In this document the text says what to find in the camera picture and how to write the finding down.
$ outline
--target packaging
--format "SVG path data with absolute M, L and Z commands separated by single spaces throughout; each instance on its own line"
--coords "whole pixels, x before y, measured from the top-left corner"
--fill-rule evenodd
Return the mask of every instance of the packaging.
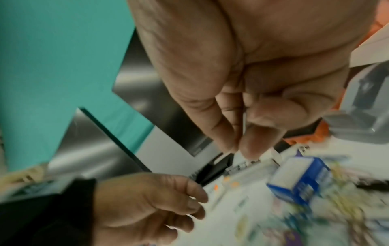
M 281 200 L 308 205 L 329 173 L 320 158 L 292 157 L 277 169 L 267 186 Z

